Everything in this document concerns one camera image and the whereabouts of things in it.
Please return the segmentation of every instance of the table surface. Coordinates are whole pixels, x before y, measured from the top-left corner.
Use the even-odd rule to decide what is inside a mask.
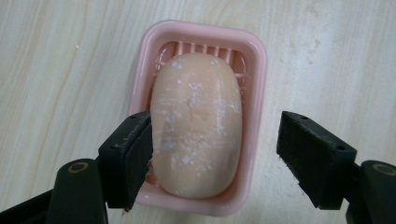
[[[1,1],[0,211],[95,158],[128,115],[140,40],[163,20],[250,31],[268,53],[251,190],[227,217],[140,204],[110,223],[346,223],[316,209],[276,155],[281,111],[315,120],[366,160],[396,163],[396,1]]]

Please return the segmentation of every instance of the soap bar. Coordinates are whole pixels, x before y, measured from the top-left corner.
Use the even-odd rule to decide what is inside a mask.
[[[233,181],[242,106],[233,69],[203,53],[176,56],[160,71],[150,102],[152,166],[166,191],[208,198]]]

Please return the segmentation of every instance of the pink soap dish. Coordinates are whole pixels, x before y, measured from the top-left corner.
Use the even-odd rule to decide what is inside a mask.
[[[245,202],[253,175],[266,72],[266,53],[260,39],[242,30],[184,21],[154,24],[146,31],[140,45],[129,114],[149,110],[153,84],[160,69],[174,56],[191,52],[223,59],[238,80],[243,136],[236,176],[220,195],[200,200],[177,197],[164,191],[155,180],[146,181],[136,201],[178,211],[226,216],[236,212]]]

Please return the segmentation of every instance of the black plastic part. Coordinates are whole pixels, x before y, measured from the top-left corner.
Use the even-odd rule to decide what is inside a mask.
[[[0,223],[44,223],[50,206],[52,190],[0,213]]]
[[[340,209],[345,196],[344,180],[350,177],[356,149],[312,119],[284,111],[276,153],[315,207]]]
[[[107,223],[99,167],[95,160],[71,161],[58,171],[46,223]]]
[[[374,224],[396,223],[396,167],[382,161],[361,164],[360,190]]]
[[[149,171],[152,130],[149,112],[127,118],[99,148],[99,164],[109,208],[129,211]]]

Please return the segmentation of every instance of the light wood surface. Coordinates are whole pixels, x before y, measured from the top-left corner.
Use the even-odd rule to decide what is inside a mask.
[[[143,33],[174,19],[262,40],[268,70],[251,192],[228,217],[135,204],[110,223],[346,223],[315,209],[276,155],[282,110],[396,163],[396,1],[0,1],[0,211],[95,158],[126,118]]]

